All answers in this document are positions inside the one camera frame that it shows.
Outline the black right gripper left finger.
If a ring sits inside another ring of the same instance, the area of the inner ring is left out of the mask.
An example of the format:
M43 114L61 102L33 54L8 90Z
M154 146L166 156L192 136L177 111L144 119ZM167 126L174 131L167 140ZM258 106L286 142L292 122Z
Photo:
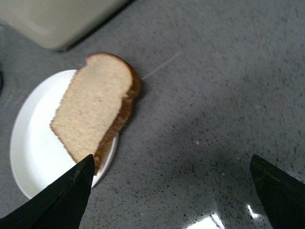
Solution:
M93 155L1 218L2 229L77 229L88 204L94 176Z

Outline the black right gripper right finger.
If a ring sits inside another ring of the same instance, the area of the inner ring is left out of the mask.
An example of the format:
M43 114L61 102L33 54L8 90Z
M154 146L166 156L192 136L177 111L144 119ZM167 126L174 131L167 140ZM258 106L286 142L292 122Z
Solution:
M305 227L305 185L258 155L250 172L256 193L274 229Z

